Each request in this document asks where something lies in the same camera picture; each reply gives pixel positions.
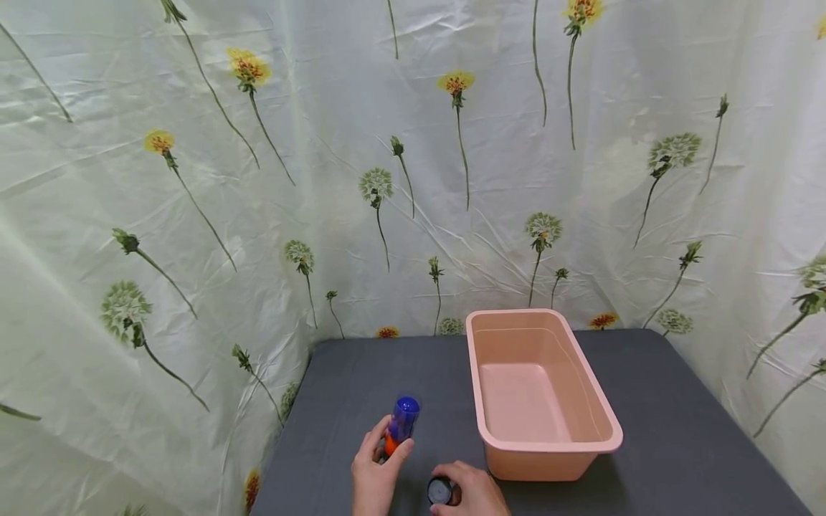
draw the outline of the pink plastic basin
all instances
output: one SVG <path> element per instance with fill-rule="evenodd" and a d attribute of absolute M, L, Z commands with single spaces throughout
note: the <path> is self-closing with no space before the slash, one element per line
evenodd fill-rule
<path fill-rule="evenodd" d="M 577 480 L 622 428 L 562 315 L 487 310 L 467 318 L 479 433 L 502 480 Z"/>

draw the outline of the black cap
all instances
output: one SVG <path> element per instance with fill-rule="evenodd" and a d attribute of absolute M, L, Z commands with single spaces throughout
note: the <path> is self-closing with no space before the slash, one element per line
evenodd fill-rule
<path fill-rule="evenodd" d="M 446 476 L 435 476 L 430 479 L 427 485 L 427 499 L 430 504 L 444 504 L 450 503 L 453 498 L 453 485 L 450 479 Z"/>

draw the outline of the dandelion print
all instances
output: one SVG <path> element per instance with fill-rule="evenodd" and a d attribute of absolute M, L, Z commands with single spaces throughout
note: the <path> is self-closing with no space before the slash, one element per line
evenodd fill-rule
<path fill-rule="evenodd" d="M 660 303 L 660 305 L 652 312 L 652 314 L 645 320 L 645 324 L 643 324 L 643 328 L 648 326 L 648 323 L 651 322 L 651 319 L 654 318 L 654 315 L 657 314 L 658 311 L 662 310 L 663 306 L 668 303 L 668 300 L 672 298 L 676 289 L 680 286 L 680 282 L 682 281 L 683 275 L 686 273 L 688 266 L 692 263 L 699 263 L 701 257 L 698 253 L 700 252 L 700 248 L 703 246 L 702 240 L 697 240 L 696 242 L 691 242 L 686 246 L 686 253 L 680 256 L 680 276 L 676 279 L 676 283 L 674 283 L 674 288 L 672 291 L 668 293 L 668 296 L 665 300 Z"/>
<path fill-rule="evenodd" d="M 468 171 L 468 157 L 464 153 L 464 143 L 462 143 L 462 121 L 459 117 L 459 112 L 464 107 L 464 92 L 470 88 L 476 78 L 470 72 L 463 70 L 456 70 L 455 72 L 447 73 L 436 83 L 439 88 L 450 93 L 453 98 L 453 108 L 456 109 L 456 127 L 459 133 L 459 150 L 462 151 L 462 162 L 465 167 L 465 187 L 467 189 L 468 206 L 466 210 L 470 211 L 470 172 Z"/>
<path fill-rule="evenodd" d="M 390 272 L 390 253 L 387 251 L 387 241 L 384 239 L 384 231 L 382 231 L 382 220 L 378 216 L 379 208 L 382 207 L 382 200 L 389 199 L 393 195 L 393 182 L 390 173 L 384 168 L 368 170 L 358 181 L 358 190 L 364 200 L 370 202 L 370 207 L 376 210 L 378 233 L 382 236 L 384 258 L 387 260 L 387 271 Z"/>
<path fill-rule="evenodd" d="M 557 279 L 553 282 L 553 289 L 551 289 L 551 310 L 553 310 L 553 297 L 557 293 L 557 285 L 559 284 L 559 280 L 567 279 L 567 275 L 570 271 L 568 271 L 565 267 L 561 267 L 557 269 L 555 276 Z"/>
<path fill-rule="evenodd" d="M 746 378 L 751 377 L 754 373 L 760 359 L 765 355 L 772 346 L 777 344 L 777 341 L 787 335 L 791 330 L 795 329 L 798 324 L 802 323 L 804 319 L 810 315 L 815 315 L 820 311 L 826 312 L 826 254 L 821 254 L 812 260 L 811 263 L 800 269 L 800 282 L 804 288 L 811 291 L 802 296 L 793 297 L 793 304 L 800 306 L 798 310 L 800 314 L 797 318 L 786 326 L 783 331 L 778 333 L 768 344 L 760 348 L 757 357 L 754 359 L 752 366 L 748 369 Z"/>
<path fill-rule="evenodd" d="M 13 415 L 15 417 L 21 419 L 28 419 L 29 421 L 40 421 L 41 418 L 39 415 L 29 414 L 28 412 L 23 412 L 22 410 L 15 409 L 6 405 L 5 403 L 0 403 L 0 412 L 4 414 Z"/>
<path fill-rule="evenodd" d="M 769 413 L 766 415 L 766 418 L 763 420 L 762 423 L 760 423 L 760 427 L 752 435 L 753 438 L 756 439 L 756 438 L 760 437 L 760 434 L 763 433 L 763 430 L 766 429 L 766 425 L 769 424 L 769 421 L 771 420 L 771 417 L 775 414 L 775 412 L 777 412 L 780 409 L 780 407 L 783 406 L 784 403 L 786 403 L 786 401 L 789 398 L 791 398 L 791 395 L 796 393 L 798 389 L 800 389 L 802 386 L 804 386 L 807 383 L 809 383 L 810 381 L 812 381 L 815 377 L 826 374 L 826 359 L 822 358 L 822 359 L 818 360 L 818 362 L 816 364 L 812 364 L 812 367 L 814 367 L 814 371 L 809 373 L 803 380 L 798 381 L 795 384 L 795 386 L 793 386 L 791 389 L 789 389 L 788 392 L 786 392 L 783 395 L 783 397 L 780 399 L 780 401 L 777 402 L 777 405 L 775 405 L 774 407 L 772 407 L 771 410 L 769 410 Z"/>
<path fill-rule="evenodd" d="M 298 384 L 294 381 L 281 395 L 281 414 L 284 416 L 285 423 L 292 412 L 292 405 L 296 402 L 296 395 L 298 395 Z"/>
<path fill-rule="evenodd" d="M 187 306 L 189 307 L 189 311 L 192 312 L 192 315 L 195 317 L 195 319 L 198 318 L 198 314 L 195 313 L 195 308 L 192 307 L 192 303 L 190 303 L 187 297 L 183 294 L 183 292 L 181 292 L 181 289 L 178 288 L 178 285 L 175 283 L 175 281 L 173 281 L 173 279 L 169 277 L 169 275 L 166 272 L 164 272 L 164 270 L 160 268 L 160 266 L 157 263 L 155 263 L 155 261 L 152 258 L 150 258 L 150 256 L 147 253 L 145 253 L 143 249 L 138 247 L 140 245 L 138 237 L 136 237 L 133 234 L 126 233 L 124 230 L 120 228 L 112 228 L 112 236 L 114 236 L 115 240 L 117 240 L 117 243 L 121 245 L 124 253 L 126 253 L 127 255 L 130 253 L 137 254 L 138 256 L 143 258 L 145 262 L 151 265 L 156 271 L 158 271 L 161 276 L 166 278 L 166 281 L 168 281 L 169 284 L 173 286 L 173 288 L 181 296 L 181 299 L 183 299 L 183 302 L 187 304 Z"/>
<path fill-rule="evenodd" d="M 534 282 L 536 281 L 536 270 L 539 268 L 539 259 L 542 258 L 542 252 L 545 249 L 550 249 L 551 244 L 562 235 L 563 223 L 557 217 L 537 211 L 528 217 L 528 221 L 525 222 L 525 233 L 534 239 L 530 247 L 536 251 L 536 264 L 534 265 L 534 275 L 530 278 L 530 294 L 528 295 L 528 308 L 530 308 L 530 304 L 534 300 Z"/>
<path fill-rule="evenodd" d="M 613 326 L 618 320 L 620 320 L 620 318 L 614 312 L 605 312 L 604 314 L 599 314 L 597 317 L 591 319 L 588 326 L 590 326 L 591 329 L 602 330 Z"/>
<path fill-rule="evenodd" d="M 139 505 L 133 509 L 131 504 L 129 504 L 123 509 L 120 516 L 149 516 L 149 512 L 147 512 L 145 505 Z"/>
<path fill-rule="evenodd" d="M 166 367 L 152 352 L 144 333 L 144 324 L 152 305 L 146 301 L 144 293 L 135 282 L 116 282 L 109 287 L 101 303 L 101 320 L 106 329 L 122 343 L 129 343 L 134 349 L 143 348 L 153 362 L 175 380 L 184 384 L 189 393 L 209 412 L 209 407 L 183 378 Z"/>
<path fill-rule="evenodd" d="M 709 181 L 711 180 L 711 169 L 714 167 L 714 160 L 717 158 L 717 146 L 720 143 L 720 129 L 723 127 L 723 115 L 725 115 L 726 111 L 729 110 L 729 97 L 728 95 L 723 95 L 720 98 L 720 107 L 717 110 L 717 116 L 715 118 L 719 118 L 719 122 L 717 122 L 717 135 L 714 137 L 714 150 L 711 152 L 711 162 L 709 163 L 709 170 L 705 175 L 705 183 L 703 183 L 703 187 L 700 189 L 700 194 L 703 194 L 703 190 L 705 187 L 709 186 Z"/>
<path fill-rule="evenodd" d="M 666 308 L 660 312 L 657 322 L 666 329 L 666 333 L 662 334 L 663 337 L 668 334 L 685 335 L 694 329 L 694 320 L 673 308 Z"/>
<path fill-rule="evenodd" d="M 195 197 L 192 196 L 192 192 L 189 191 L 187 184 L 183 181 L 183 178 L 181 178 L 181 174 L 178 171 L 178 161 L 174 156 L 172 156 L 172 147 L 174 146 L 175 138 L 165 130 L 152 130 L 144 138 L 144 149 L 150 152 L 154 152 L 156 154 L 160 154 L 164 157 L 164 161 L 166 161 L 167 168 L 175 173 L 175 177 L 178 178 L 178 180 L 181 182 L 181 186 L 183 186 L 183 189 L 187 192 L 189 200 L 192 201 L 193 205 L 195 205 L 195 209 L 198 210 L 198 213 L 201 214 L 201 218 L 204 219 L 204 222 L 206 222 L 206 225 L 209 226 L 209 229 L 210 231 L 212 231 L 212 234 L 215 235 L 215 239 L 218 240 L 218 244 L 221 246 L 221 249 L 224 250 L 224 254 L 226 255 L 226 257 L 230 260 L 232 268 L 236 272 L 238 272 L 238 268 L 235 266 L 235 260 L 232 259 L 232 255 L 230 254 L 230 252 L 226 250 L 226 246 L 224 245 L 223 240 L 221 240 L 221 237 L 218 236 L 218 232 L 215 231 L 215 227 L 212 225 L 209 219 L 207 219 L 207 216 L 204 215 L 204 212 L 201 211 L 201 207 L 198 205 L 197 202 L 195 202 Z"/>
<path fill-rule="evenodd" d="M 287 242 L 287 247 L 284 248 L 284 253 L 287 255 L 287 259 L 289 261 L 298 265 L 296 270 L 303 274 L 304 278 L 307 280 L 307 294 L 310 295 L 312 322 L 316 329 L 318 329 L 318 321 L 316 321 L 316 306 L 313 305 L 312 289 L 310 288 L 310 272 L 312 272 L 313 265 L 316 264 L 316 261 L 313 258 L 312 251 L 310 251 L 310 246 L 304 244 L 300 240 L 290 240 Z"/>
<path fill-rule="evenodd" d="M 333 319 L 335 319 L 335 323 L 339 326 L 339 331 L 341 332 L 341 339 L 344 340 L 344 330 L 341 328 L 341 323 L 339 322 L 339 316 L 335 314 L 335 310 L 333 310 L 333 299 L 338 295 L 337 291 L 329 291 L 327 292 L 327 302 L 330 303 L 330 313 L 333 315 Z"/>
<path fill-rule="evenodd" d="M 398 156 L 399 161 L 401 161 L 401 170 L 404 171 L 405 178 L 407 179 L 407 189 L 411 191 L 411 208 L 413 210 L 413 215 L 411 218 L 415 219 L 415 199 L 413 198 L 413 185 L 411 185 L 411 177 L 407 175 L 407 166 L 405 165 L 405 159 L 402 156 L 402 153 L 405 152 L 405 146 L 396 136 L 390 137 L 390 145 L 393 148 L 393 155 Z"/>
<path fill-rule="evenodd" d="M 536 80 L 539 81 L 539 90 L 542 92 L 542 106 L 544 109 L 542 115 L 542 127 L 545 127 L 545 123 L 548 121 L 548 99 L 545 98 L 545 83 L 542 82 L 542 74 L 539 72 L 539 58 L 536 55 L 536 14 L 538 11 L 539 0 L 534 0 L 534 71 L 536 72 Z"/>
<path fill-rule="evenodd" d="M 602 0 L 568 0 L 568 9 L 563 12 L 568 24 L 565 26 L 565 36 L 571 36 L 571 52 L 568 54 L 568 114 L 571 118 L 571 146 L 577 150 L 577 143 L 573 137 L 573 100 L 571 97 L 571 69 L 573 66 L 573 48 L 577 38 L 589 24 L 602 16 Z"/>
<path fill-rule="evenodd" d="M 253 150 L 252 145 L 250 145 L 247 139 L 244 137 L 244 135 L 241 134 L 241 131 L 239 131 L 238 128 L 235 127 L 235 124 L 232 123 L 229 116 L 226 114 L 226 111 L 224 110 L 224 106 L 221 104 L 221 101 L 218 100 L 218 94 L 215 93 L 215 88 L 212 87 L 212 85 L 209 82 L 209 79 L 207 79 L 207 75 L 204 73 L 204 68 L 201 66 L 201 60 L 198 58 L 198 53 L 195 51 L 195 47 L 192 45 L 192 40 L 189 38 L 189 33 L 187 33 L 187 30 L 183 28 L 183 22 L 187 20 L 187 17 L 184 16 L 183 13 L 181 13 L 178 10 L 173 0 L 160 0 L 160 3 L 164 7 L 164 13 L 166 14 L 164 21 L 167 23 L 171 23 L 174 21 L 183 33 L 183 37 L 187 39 L 187 45 L 189 45 L 189 49 L 192 51 L 192 57 L 195 58 L 195 64 L 198 66 L 198 72 L 201 73 L 201 77 L 203 78 L 204 83 L 206 83 L 206 87 L 209 88 L 209 91 L 212 93 L 212 98 L 215 100 L 215 104 L 218 106 L 218 109 L 221 110 L 221 114 L 224 116 L 226 124 L 230 127 L 230 129 L 233 130 L 233 132 L 235 132 L 238 135 L 239 138 L 241 138 L 241 140 L 244 142 L 244 145 L 246 145 L 247 149 L 249 149 L 249 153 L 253 155 L 253 159 L 255 160 L 255 166 L 261 169 L 261 164 L 258 161 L 258 156 L 255 155 L 255 151 Z"/>
<path fill-rule="evenodd" d="M 442 324 L 439 325 L 439 335 L 461 335 L 462 321 L 454 317 L 446 317 L 442 319 Z"/>
<path fill-rule="evenodd" d="M 283 419 L 281 419 L 281 415 L 278 413 L 278 403 L 275 402 L 273 395 L 270 394 L 267 386 L 263 383 L 263 381 L 261 381 L 261 377 L 253 371 L 253 365 L 249 362 L 249 353 L 241 349 L 241 346 L 236 344 L 232 347 L 232 356 L 238 359 L 238 367 L 251 374 L 259 385 L 263 387 L 264 391 L 267 393 L 267 396 L 269 396 L 269 400 L 273 402 L 273 406 L 275 407 L 275 415 L 278 417 L 278 422 L 283 428 L 284 422 Z"/>
<path fill-rule="evenodd" d="M 69 116 L 69 112 L 66 111 L 66 108 L 60 102 L 60 99 L 57 98 L 57 95 L 55 94 L 54 90 L 52 90 L 52 88 L 49 87 L 49 84 L 46 82 L 46 80 L 43 78 L 43 76 L 40 75 L 40 72 L 37 70 L 37 68 L 35 68 L 35 64 L 31 62 L 31 59 L 29 59 L 28 54 L 26 52 L 24 52 L 23 48 L 21 48 L 17 44 L 17 40 L 15 40 L 14 37 L 12 37 L 12 34 L 9 33 L 9 31 L 6 29 L 6 27 L 2 23 L 0 23 L 0 31 L 2 31 L 3 34 L 5 34 L 8 37 L 8 39 L 12 42 L 12 45 L 14 45 L 14 48 L 17 49 L 17 52 L 20 53 L 20 55 L 23 57 L 23 60 L 26 61 L 26 64 L 29 65 L 29 68 L 31 69 L 31 71 L 34 72 L 35 76 L 37 77 L 37 80 L 39 80 L 40 84 L 43 85 L 43 88 L 46 88 L 46 91 L 49 92 L 49 94 L 52 97 L 52 100 L 55 101 L 55 104 L 57 104 L 57 107 L 59 107 L 60 110 L 63 112 L 63 116 L 66 117 L 66 121 L 70 124 L 73 123 L 74 121 L 72 120 L 72 117 Z"/>
<path fill-rule="evenodd" d="M 258 104 L 255 102 L 255 92 L 258 91 L 256 89 L 257 86 L 263 86 L 263 84 L 267 81 L 268 78 L 273 74 L 269 66 L 264 63 L 261 59 L 257 58 L 255 54 L 250 52 L 249 50 L 242 50 L 242 49 L 227 49 L 226 53 L 230 56 L 230 66 L 232 68 L 232 74 L 239 80 L 238 82 L 238 89 L 244 93 L 249 94 L 249 102 L 253 105 L 253 111 L 255 111 L 255 118 L 258 119 L 259 125 L 261 126 L 261 131 L 263 131 L 264 137 L 267 138 L 269 142 L 270 148 L 273 149 L 278 161 L 281 163 L 281 166 L 284 167 L 284 172 L 287 173 L 287 179 L 290 180 L 293 186 L 296 186 L 296 182 L 292 180 L 292 176 L 290 176 L 290 171 L 287 170 L 287 165 L 284 163 L 284 160 L 281 158 L 281 154 L 278 152 L 278 149 L 275 148 L 275 144 L 269 137 L 269 133 L 267 132 L 267 127 L 263 124 L 261 120 L 261 115 L 258 111 Z"/>
<path fill-rule="evenodd" d="M 396 326 L 382 326 L 376 332 L 377 338 L 396 338 L 399 336 L 399 329 Z"/>
<path fill-rule="evenodd" d="M 654 193 L 657 183 L 672 168 L 687 167 L 694 163 L 694 157 L 697 155 L 697 150 L 700 148 L 702 141 L 698 135 L 683 133 L 663 138 L 651 148 L 651 152 L 648 153 L 648 169 L 652 171 L 651 177 L 654 178 L 654 184 L 651 185 L 651 190 L 648 191 L 648 199 L 645 201 L 643 223 L 639 226 L 637 239 L 634 241 L 635 249 L 639 243 L 639 236 L 643 233 L 645 219 L 648 217 L 648 207 L 651 206 L 651 195 Z"/>
<path fill-rule="evenodd" d="M 257 467 L 249 471 L 247 481 L 244 483 L 244 506 L 247 509 L 247 516 L 253 510 L 255 499 L 258 498 L 258 492 L 261 488 L 261 474 Z"/>
<path fill-rule="evenodd" d="M 387 0 L 387 10 L 390 11 L 390 25 L 393 27 L 393 45 L 396 46 L 396 59 L 399 59 L 399 40 L 396 38 L 396 20 L 393 18 L 393 6 Z"/>
<path fill-rule="evenodd" d="M 430 264 L 430 277 L 433 278 L 433 283 L 436 284 L 436 295 L 439 297 L 439 308 L 436 309 L 436 322 L 433 323 L 433 335 L 435 337 L 439 324 L 439 314 L 442 312 L 442 291 L 439 288 L 439 277 L 444 276 L 444 269 L 439 268 L 439 257 L 437 256 L 430 258 L 427 263 Z"/>

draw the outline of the shower curtain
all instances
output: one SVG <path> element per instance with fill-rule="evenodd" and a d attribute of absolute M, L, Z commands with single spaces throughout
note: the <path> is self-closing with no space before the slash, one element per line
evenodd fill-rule
<path fill-rule="evenodd" d="M 3 513 L 245 514 L 314 343 L 532 306 L 665 334 L 826 515 L 824 15 L 5 2 Z"/>

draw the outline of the gray tabletop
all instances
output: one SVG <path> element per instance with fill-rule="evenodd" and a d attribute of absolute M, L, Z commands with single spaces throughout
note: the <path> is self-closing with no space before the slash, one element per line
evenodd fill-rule
<path fill-rule="evenodd" d="M 500 482 L 514 516 L 810 516 L 662 336 L 576 336 L 623 445 L 577 482 Z M 349 514 L 350 462 L 400 392 L 416 393 L 422 412 L 392 515 L 429 513 L 425 487 L 436 464 L 485 467 L 464 337 L 331 341 L 312 358 L 252 515 Z"/>

